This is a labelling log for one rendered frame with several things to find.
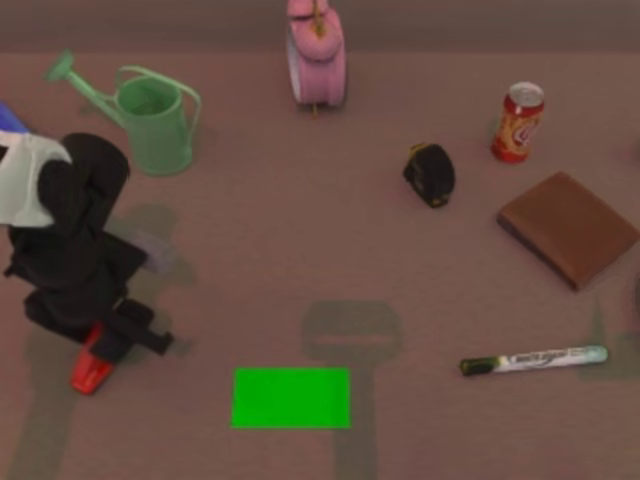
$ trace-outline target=green watering can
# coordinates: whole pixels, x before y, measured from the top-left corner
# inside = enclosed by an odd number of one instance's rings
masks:
[[[95,90],[73,71],[73,54],[66,50],[46,73],[49,82],[66,79],[78,92],[102,110],[127,132],[133,161],[149,175],[172,175],[187,168],[193,160],[193,136],[200,118],[200,95],[165,75],[126,65],[116,73],[116,93]],[[139,75],[123,81],[123,72]],[[187,120],[182,92],[190,95],[196,110]]]

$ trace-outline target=watering can spout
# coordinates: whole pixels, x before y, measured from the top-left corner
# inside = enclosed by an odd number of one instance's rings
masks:
[[[97,91],[80,75],[74,72],[73,60],[73,54],[69,50],[62,52],[49,71],[45,74],[45,79],[50,83],[63,79],[67,80],[82,96],[89,100],[94,106],[102,110],[102,112],[118,126],[124,127],[124,120],[117,110],[109,103],[110,97]]]

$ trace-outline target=blue object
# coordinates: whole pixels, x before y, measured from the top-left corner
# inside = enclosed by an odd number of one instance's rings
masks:
[[[29,133],[29,129],[16,117],[15,113],[0,102],[0,130],[14,133]]]

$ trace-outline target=marker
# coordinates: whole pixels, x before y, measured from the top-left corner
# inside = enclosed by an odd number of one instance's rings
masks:
[[[541,368],[603,363],[607,361],[607,358],[609,358],[609,351],[606,347],[592,345],[520,355],[469,358],[460,362],[460,371],[464,376],[468,377],[471,375],[481,375],[483,373],[518,372]]]

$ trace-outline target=brown wallet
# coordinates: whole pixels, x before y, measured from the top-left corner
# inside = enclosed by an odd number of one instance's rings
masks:
[[[505,205],[498,223],[576,291],[640,239],[633,225],[563,172]]]

